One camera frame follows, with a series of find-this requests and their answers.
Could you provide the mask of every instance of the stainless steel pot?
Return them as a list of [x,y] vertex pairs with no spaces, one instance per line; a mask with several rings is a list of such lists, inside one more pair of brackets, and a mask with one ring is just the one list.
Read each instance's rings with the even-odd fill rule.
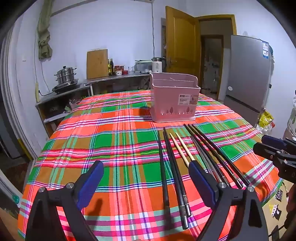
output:
[[59,70],[55,76],[57,77],[56,81],[61,84],[65,84],[67,82],[70,82],[74,80],[74,70],[72,67],[66,68],[66,66],[63,66],[63,69]]

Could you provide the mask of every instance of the plastic storage container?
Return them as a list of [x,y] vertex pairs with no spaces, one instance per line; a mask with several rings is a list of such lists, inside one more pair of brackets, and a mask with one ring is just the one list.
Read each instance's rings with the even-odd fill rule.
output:
[[151,109],[154,122],[193,121],[200,93],[197,77],[151,73]]

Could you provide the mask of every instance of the metal screw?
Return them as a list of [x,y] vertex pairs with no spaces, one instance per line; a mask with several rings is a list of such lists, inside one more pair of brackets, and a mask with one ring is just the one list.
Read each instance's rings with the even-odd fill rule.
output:
[[250,191],[250,192],[253,192],[253,191],[255,191],[255,189],[253,188],[253,187],[247,187],[247,189],[248,189],[248,191]]
[[226,188],[227,185],[226,185],[226,183],[219,183],[219,187],[221,187],[221,188]]
[[71,189],[71,188],[73,188],[74,187],[74,183],[68,183],[67,185],[66,185],[66,188],[68,188],[68,189]]
[[44,190],[45,190],[45,187],[41,187],[38,189],[38,192],[44,192]]

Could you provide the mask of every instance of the refrigerator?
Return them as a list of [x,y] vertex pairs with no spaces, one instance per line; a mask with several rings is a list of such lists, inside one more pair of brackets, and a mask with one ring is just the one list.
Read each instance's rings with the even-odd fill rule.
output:
[[270,85],[271,54],[268,42],[231,36],[231,60],[224,105],[256,126]]

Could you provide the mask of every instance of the wooden cutting board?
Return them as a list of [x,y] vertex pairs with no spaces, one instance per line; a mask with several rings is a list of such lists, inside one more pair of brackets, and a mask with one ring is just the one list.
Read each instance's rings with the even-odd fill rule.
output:
[[94,50],[87,52],[86,78],[94,79],[109,76],[108,50]]

